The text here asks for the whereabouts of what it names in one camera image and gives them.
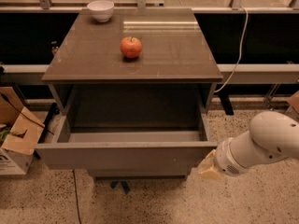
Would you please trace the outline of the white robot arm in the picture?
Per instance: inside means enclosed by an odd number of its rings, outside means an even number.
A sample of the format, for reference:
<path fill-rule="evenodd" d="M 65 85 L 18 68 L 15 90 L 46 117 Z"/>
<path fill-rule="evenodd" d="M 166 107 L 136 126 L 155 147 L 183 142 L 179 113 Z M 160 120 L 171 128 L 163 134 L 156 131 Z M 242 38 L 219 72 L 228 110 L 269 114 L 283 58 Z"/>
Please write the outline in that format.
<path fill-rule="evenodd" d="M 199 175 L 206 179 L 236 177 L 253 166 L 288 158 L 299 159 L 299 123 L 284 114 L 264 111 L 250 121 L 246 132 L 212 149 L 199 164 Z"/>

